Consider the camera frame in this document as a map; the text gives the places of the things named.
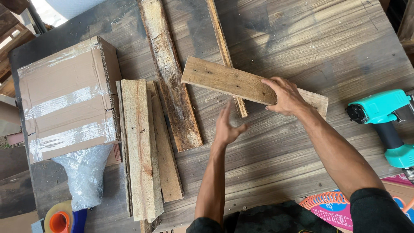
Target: wooden workbench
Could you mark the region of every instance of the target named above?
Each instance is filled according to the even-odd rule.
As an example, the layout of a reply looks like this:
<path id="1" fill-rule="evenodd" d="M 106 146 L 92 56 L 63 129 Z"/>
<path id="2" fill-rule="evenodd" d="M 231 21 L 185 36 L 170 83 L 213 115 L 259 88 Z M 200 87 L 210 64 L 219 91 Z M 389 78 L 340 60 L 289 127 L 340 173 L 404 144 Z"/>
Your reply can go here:
<path id="1" fill-rule="evenodd" d="M 181 65 L 188 55 L 221 63 L 205 1 L 163 2 Z M 235 68 L 263 77 L 282 76 L 328 96 L 327 121 L 380 177 L 400 173 L 388 165 L 371 126 L 349 121 L 344 111 L 347 103 L 370 94 L 414 86 L 414 70 L 378 1 L 218 0 L 216 6 Z M 117 48 L 123 78 L 157 79 L 136 1 L 108 0 L 10 54 L 17 97 L 17 68 L 95 35 Z M 215 121 L 222 105 L 232 99 L 199 87 L 188 90 L 205 144 L 177 153 L 172 138 L 185 197 L 164 204 L 157 231 L 193 220 Z M 249 101 L 246 107 L 245 119 L 239 119 L 235 109 L 231 114 L 233 124 L 253 126 L 227 148 L 225 214 L 336 188 L 295 117 Z M 414 142 L 414 122 L 396 128 L 405 142 Z M 71 198 L 60 165 L 44 161 L 31 165 L 30 172 L 40 218 L 54 204 Z M 126 218 L 121 164 L 105 169 L 103 196 L 102 204 L 88 213 L 85 232 L 139 228 L 138 222 Z"/>

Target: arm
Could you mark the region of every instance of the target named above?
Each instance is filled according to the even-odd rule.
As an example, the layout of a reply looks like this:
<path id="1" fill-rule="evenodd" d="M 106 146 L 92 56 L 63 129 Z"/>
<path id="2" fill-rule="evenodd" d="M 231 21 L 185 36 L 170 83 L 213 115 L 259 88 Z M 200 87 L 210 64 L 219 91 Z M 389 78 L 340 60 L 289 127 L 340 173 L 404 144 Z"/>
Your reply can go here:
<path id="1" fill-rule="evenodd" d="M 278 98 L 276 105 L 266 106 L 266 109 L 294 115 L 301 121 L 326 171 L 348 200 L 353 192 L 362 188 L 385 190 L 364 157 L 305 102 L 295 84 L 280 77 L 263 79 L 262 83 L 270 86 Z"/>
<path id="2" fill-rule="evenodd" d="M 246 124 L 233 128 L 229 123 L 230 102 L 221 110 L 216 122 L 216 136 L 210 150 L 210 158 L 201 182 L 195 204 L 195 219 L 208 217 L 223 225 L 224 214 L 224 154 L 228 144 L 248 128 Z"/>

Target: black sleeve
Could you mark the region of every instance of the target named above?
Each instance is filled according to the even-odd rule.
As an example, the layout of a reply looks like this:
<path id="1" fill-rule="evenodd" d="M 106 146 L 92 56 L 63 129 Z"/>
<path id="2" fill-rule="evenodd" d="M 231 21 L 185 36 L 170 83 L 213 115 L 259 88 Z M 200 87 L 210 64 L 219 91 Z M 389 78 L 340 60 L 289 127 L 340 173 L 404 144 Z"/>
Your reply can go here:
<path id="1" fill-rule="evenodd" d="M 200 217 L 191 223 L 185 233 L 222 233 L 223 230 L 218 222 L 206 218 Z"/>
<path id="2" fill-rule="evenodd" d="M 360 189 L 351 195 L 349 202 L 354 233 L 414 232 L 414 224 L 385 190 Z"/>

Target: left hand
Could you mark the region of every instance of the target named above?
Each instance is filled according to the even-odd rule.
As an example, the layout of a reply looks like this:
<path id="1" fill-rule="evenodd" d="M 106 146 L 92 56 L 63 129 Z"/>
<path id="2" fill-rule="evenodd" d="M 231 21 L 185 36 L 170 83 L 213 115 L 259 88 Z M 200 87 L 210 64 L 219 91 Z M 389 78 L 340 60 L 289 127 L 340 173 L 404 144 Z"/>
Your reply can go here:
<path id="1" fill-rule="evenodd" d="M 245 132 L 248 128 L 247 124 L 243 124 L 237 128 L 230 125 L 230 101 L 227 102 L 226 106 L 220 111 L 219 118 L 216 122 L 216 136 L 214 143 L 218 145 L 227 146 L 234 142 L 240 134 Z"/>

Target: tape roll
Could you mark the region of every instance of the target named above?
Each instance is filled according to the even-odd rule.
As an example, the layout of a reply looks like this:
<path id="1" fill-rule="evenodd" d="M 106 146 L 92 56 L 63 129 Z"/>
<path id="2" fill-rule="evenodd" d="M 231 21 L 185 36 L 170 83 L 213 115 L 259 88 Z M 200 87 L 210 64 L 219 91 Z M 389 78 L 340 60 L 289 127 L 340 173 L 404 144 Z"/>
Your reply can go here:
<path id="1" fill-rule="evenodd" d="M 45 222 L 44 222 L 45 233 L 53 233 L 53 231 L 49 227 L 49 223 L 50 223 L 52 216 L 60 211 L 65 212 L 69 216 L 68 233 L 70 233 L 72 229 L 72 225 L 73 225 L 73 212 L 72 212 L 71 203 L 72 203 L 72 200 L 67 200 L 67 201 L 58 203 L 49 209 L 48 213 L 46 214 Z"/>

